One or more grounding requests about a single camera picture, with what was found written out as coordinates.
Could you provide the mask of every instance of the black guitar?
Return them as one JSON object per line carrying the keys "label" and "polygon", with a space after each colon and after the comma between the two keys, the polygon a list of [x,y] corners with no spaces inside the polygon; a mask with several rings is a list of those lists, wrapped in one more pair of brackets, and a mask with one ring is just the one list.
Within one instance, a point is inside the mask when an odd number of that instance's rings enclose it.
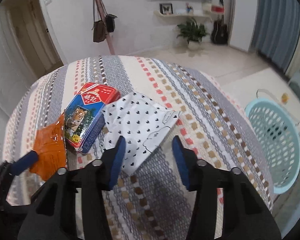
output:
{"label": "black guitar", "polygon": [[211,33],[211,41],[214,44],[227,44],[228,43],[228,30],[227,25],[224,24],[224,17],[221,16],[221,20],[218,19],[213,23],[213,31]]}

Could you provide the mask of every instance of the white paper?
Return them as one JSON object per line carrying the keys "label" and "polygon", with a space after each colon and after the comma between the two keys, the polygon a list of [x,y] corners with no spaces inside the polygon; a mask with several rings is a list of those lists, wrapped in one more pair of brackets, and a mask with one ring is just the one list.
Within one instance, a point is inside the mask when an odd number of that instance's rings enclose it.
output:
{"label": "white paper", "polygon": [[179,118],[179,111],[169,111],[150,98],[131,93],[103,109],[109,132],[103,147],[110,149],[120,135],[126,140],[122,170],[131,175],[160,145]]}

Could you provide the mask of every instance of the red and blue box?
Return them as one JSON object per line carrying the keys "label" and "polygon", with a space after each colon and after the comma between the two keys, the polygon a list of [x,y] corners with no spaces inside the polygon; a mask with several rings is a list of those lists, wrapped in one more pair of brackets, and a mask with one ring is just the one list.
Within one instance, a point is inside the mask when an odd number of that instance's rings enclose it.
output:
{"label": "red and blue box", "polygon": [[102,108],[120,98],[120,92],[106,85],[86,83],[65,113],[65,137],[81,153],[88,153],[105,125]]}

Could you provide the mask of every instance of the pink pole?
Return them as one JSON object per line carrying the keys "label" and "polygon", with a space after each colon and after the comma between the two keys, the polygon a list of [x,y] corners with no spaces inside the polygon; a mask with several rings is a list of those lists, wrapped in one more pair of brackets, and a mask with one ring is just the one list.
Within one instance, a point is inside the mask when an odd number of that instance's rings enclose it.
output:
{"label": "pink pole", "polygon": [[[97,7],[98,7],[98,11],[100,12],[101,14],[101,19],[102,21],[104,22],[104,24],[106,24],[106,17],[105,17],[105,12],[103,11],[103,8],[102,8],[102,5],[101,5],[101,1],[100,0],[97,0]],[[111,55],[114,55],[114,48],[113,48],[113,45],[112,45],[112,40],[111,40],[111,37],[106,29],[106,40],[107,40],[107,43],[108,43],[108,47],[109,47],[109,50],[110,50],[110,54]]]}

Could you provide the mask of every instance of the orange wrapper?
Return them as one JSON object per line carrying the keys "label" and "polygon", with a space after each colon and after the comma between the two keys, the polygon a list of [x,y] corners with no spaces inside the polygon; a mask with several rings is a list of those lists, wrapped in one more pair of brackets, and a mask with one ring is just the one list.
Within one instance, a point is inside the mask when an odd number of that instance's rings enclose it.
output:
{"label": "orange wrapper", "polygon": [[64,143],[65,114],[56,123],[37,130],[33,150],[39,160],[32,165],[30,172],[47,181],[59,168],[66,167],[66,147]]}

